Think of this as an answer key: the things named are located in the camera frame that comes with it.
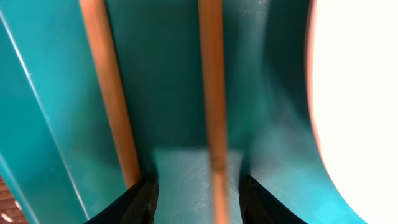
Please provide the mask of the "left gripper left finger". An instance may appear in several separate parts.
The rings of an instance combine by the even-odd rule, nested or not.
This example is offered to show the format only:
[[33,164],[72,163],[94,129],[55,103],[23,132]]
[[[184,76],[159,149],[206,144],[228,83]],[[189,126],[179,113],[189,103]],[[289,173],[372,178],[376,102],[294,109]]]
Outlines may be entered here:
[[158,198],[156,177],[146,177],[85,224],[153,224]]

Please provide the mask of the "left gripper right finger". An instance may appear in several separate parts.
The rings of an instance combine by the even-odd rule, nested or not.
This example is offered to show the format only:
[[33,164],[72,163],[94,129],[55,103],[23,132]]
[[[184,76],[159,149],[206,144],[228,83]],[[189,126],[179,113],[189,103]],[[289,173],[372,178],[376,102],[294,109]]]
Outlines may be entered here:
[[243,224],[306,224],[250,175],[239,180]]

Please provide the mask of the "large white plate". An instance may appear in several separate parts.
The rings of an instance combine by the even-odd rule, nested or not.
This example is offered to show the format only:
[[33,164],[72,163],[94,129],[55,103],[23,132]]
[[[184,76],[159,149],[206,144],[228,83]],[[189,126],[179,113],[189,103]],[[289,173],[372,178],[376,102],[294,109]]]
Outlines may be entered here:
[[397,2],[315,0],[310,119],[330,179],[367,223],[397,222]]

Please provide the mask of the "wooden chopstick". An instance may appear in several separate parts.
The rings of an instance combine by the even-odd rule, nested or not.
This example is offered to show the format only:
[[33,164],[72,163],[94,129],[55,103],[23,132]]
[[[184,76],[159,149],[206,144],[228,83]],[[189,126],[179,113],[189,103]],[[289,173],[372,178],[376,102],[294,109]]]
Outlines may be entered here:
[[141,169],[106,3],[79,0],[79,5],[124,182],[130,188],[141,179]]
[[213,217],[229,223],[227,124],[221,0],[198,1],[205,119],[211,166]]

